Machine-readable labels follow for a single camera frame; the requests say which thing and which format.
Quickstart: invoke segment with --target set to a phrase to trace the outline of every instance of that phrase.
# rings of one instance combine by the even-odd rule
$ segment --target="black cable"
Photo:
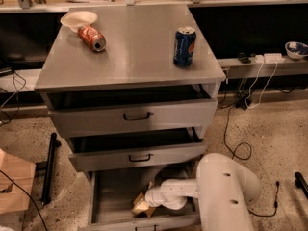
[[[227,149],[230,151],[230,153],[232,154],[232,159],[237,158],[240,160],[249,160],[251,158],[251,154],[252,154],[252,147],[249,143],[247,142],[241,142],[240,144],[237,145],[237,147],[235,148],[235,150],[233,151],[232,148],[227,144],[226,142],[226,135],[227,135],[227,130],[228,130],[228,126],[229,126],[229,120],[230,120],[230,112],[231,110],[235,108],[235,106],[231,107],[228,111],[228,115],[227,115],[227,123],[225,126],[225,130],[224,130],[224,134],[223,134],[223,142],[224,145],[227,147]],[[240,146],[246,145],[248,147],[248,156],[247,157],[240,157],[238,156],[236,153],[238,151],[238,149],[240,148]]]
[[[278,209],[278,201],[277,201],[277,198],[278,198],[278,193],[279,193],[279,181],[276,181],[276,186],[277,186],[276,196],[275,196],[275,201],[274,201],[274,203],[273,203],[273,206],[274,206],[275,210],[274,210],[273,214],[269,214],[269,215],[260,215],[260,214],[256,214],[256,213],[254,213],[254,212],[248,210],[250,214],[252,214],[252,215],[254,215],[254,216],[256,216],[256,217],[259,217],[259,218],[272,218],[273,216],[276,215],[277,209]]]
[[[31,201],[34,203],[34,205],[35,205],[35,207],[36,207],[36,209],[37,209],[37,211],[38,211],[39,217],[40,217],[40,219],[41,219],[41,222],[42,222],[42,224],[43,224],[43,226],[44,226],[44,228],[45,228],[45,230],[48,231],[47,226],[46,226],[46,224],[45,224],[45,221],[44,221],[43,217],[41,216],[41,213],[40,213],[40,211],[39,211],[38,205],[36,204],[35,200],[34,200],[23,188],[21,188],[17,183],[15,183],[14,180],[11,179],[9,175],[7,175],[7,174],[6,174],[5,172],[3,172],[1,169],[0,169],[0,172],[1,172],[4,176],[6,176],[14,185],[16,185],[19,189],[21,189],[24,193],[27,194],[27,196],[28,196],[28,197],[31,199]]]
[[[203,87],[202,87],[201,84],[199,84],[199,87],[200,87],[200,90],[201,90],[202,93],[206,93],[206,91],[203,89]],[[222,98],[222,100],[220,100],[219,103],[218,103],[218,109],[225,109],[225,108],[228,108],[228,107],[230,107],[230,106],[235,105],[235,104],[238,102],[238,100],[236,100],[236,101],[235,101],[234,103],[232,103],[232,104],[229,104],[229,105],[226,105],[226,106],[220,106],[219,104],[222,104],[222,103],[225,101],[226,96],[227,96],[227,92],[228,92],[228,90],[225,90],[225,91],[224,91],[223,98]]]
[[[220,100],[219,103],[218,103],[218,109],[219,110],[230,108],[231,106],[237,105],[237,104],[239,104],[240,102],[242,102],[243,100],[245,100],[248,97],[248,94],[246,94],[244,92],[237,93],[236,94],[236,98],[235,98],[235,100],[232,103],[222,106],[221,104],[224,103],[224,101],[226,99],[227,92],[228,92],[228,90],[224,91],[224,95],[222,97],[222,100]]]
[[[21,86],[21,88],[19,89],[17,86],[16,86],[16,80],[15,80],[15,75],[18,76],[21,80],[23,80],[23,84]],[[19,112],[20,110],[20,102],[19,102],[19,92],[26,86],[26,83],[27,81],[21,77],[18,73],[16,73],[15,71],[13,71],[13,85],[16,89],[16,92],[13,93],[0,107],[0,115],[3,114],[6,116],[6,119],[2,119],[0,117],[0,126],[3,126],[3,125],[7,125],[7,124],[10,124],[11,121],[15,118],[15,116],[17,115],[17,113]],[[17,109],[16,111],[13,113],[12,116],[10,116],[7,112],[3,111],[5,105],[14,97],[16,96],[16,101],[17,101]]]
[[[289,93],[292,93],[295,89],[305,90],[306,88],[307,88],[306,86],[298,86],[298,87],[294,86],[294,87],[291,87],[289,90],[282,89],[282,88],[276,88],[276,89],[282,93],[289,94]]]

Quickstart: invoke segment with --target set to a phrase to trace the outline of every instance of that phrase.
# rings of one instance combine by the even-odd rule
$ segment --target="cabinet top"
[[[62,27],[38,77],[40,92],[107,90],[216,83],[224,74],[186,5],[111,6],[86,10],[98,15],[92,25],[107,41],[93,52],[78,34]],[[175,32],[194,27],[192,65],[173,63]]]

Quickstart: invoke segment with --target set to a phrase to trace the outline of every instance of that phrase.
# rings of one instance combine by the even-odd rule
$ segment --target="power strip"
[[[266,53],[264,54],[265,63],[283,63],[285,59],[280,53]]]

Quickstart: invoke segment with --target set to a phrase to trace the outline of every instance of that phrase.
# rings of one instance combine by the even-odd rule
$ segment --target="soda can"
[[[192,64],[195,37],[195,30],[192,27],[181,27],[177,30],[174,42],[174,64],[180,67]]]
[[[78,35],[93,51],[102,51],[106,47],[105,37],[90,25],[78,28]]]

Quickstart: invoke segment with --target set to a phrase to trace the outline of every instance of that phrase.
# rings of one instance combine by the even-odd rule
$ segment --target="drawer handle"
[[[153,154],[147,154],[147,155],[144,155],[146,158],[144,159],[132,159],[132,156],[129,155],[128,156],[128,159],[129,159],[129,162],[132,162],[132,163],[137,163],[137,162],[146,162],[146,161],[150,161],[151,160],[151,157],[154,156]]]
[[[132,121],[132,120],[143,120],[143,119],[149,119],[151,115],[154,115],[154,113],[147,112],[145,116],[138,116],[138,117],[129,117],[127,114],[123,114],[123,119],[127,121]]]

